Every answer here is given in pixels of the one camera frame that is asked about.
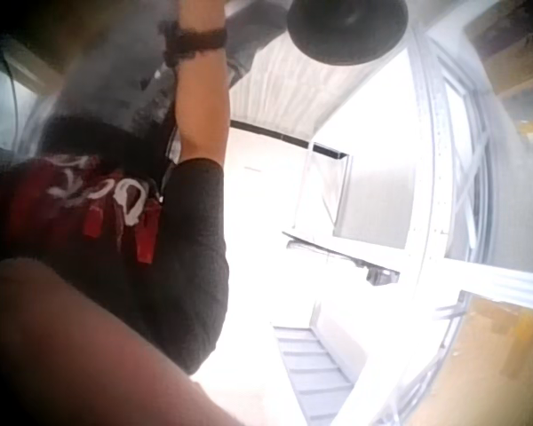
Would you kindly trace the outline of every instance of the wooden floor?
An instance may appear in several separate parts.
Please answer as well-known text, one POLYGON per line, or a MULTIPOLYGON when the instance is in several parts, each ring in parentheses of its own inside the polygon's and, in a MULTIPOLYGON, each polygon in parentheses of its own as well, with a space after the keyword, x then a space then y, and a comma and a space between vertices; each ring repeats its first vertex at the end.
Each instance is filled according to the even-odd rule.
POLYGON ((533 311, 476 297, 410 426, 533 425, 533 311))

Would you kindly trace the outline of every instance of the black wristband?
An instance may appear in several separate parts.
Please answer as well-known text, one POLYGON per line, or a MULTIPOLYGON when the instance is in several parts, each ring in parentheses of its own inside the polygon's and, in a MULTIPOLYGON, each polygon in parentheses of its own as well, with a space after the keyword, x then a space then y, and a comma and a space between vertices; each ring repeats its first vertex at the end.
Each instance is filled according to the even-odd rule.
POLYGON ((164 60, 170 68, 183 59, 193 58, 197 52, 223 49, 227 42, 227 30, 217 28, 210 31, 195 31, 179 28, 178 22, 162 22, 160 32, 166 40, 164 60))

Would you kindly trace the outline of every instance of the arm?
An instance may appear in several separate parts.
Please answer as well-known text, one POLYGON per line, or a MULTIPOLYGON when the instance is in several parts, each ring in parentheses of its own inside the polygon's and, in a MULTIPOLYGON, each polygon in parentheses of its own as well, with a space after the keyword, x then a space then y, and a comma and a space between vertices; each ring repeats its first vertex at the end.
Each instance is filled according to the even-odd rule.
POLYGON ((36 261, 0 264, 0 365, 31 412, 53 424, 239 424, 36 261))
MULTIPOLYGON (((222 0, 179 0, 179 26, 210 31, 225 26, 222 0)), ((198 53, 179 63, 176 120, 180 161, 209 158, 223 164, 229 132, 229 89, 225 49, 198 53)))

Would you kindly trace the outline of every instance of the person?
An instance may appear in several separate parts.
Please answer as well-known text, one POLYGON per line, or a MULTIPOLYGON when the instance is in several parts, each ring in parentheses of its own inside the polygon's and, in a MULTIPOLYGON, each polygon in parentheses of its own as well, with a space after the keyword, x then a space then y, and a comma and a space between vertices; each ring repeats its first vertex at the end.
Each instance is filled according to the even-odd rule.
POLYGON ((0 175, 0 422, 237 424, 187 377, 227 312, 224 3, 182 0, 178 25, 177 165, 65 116, 0 175))

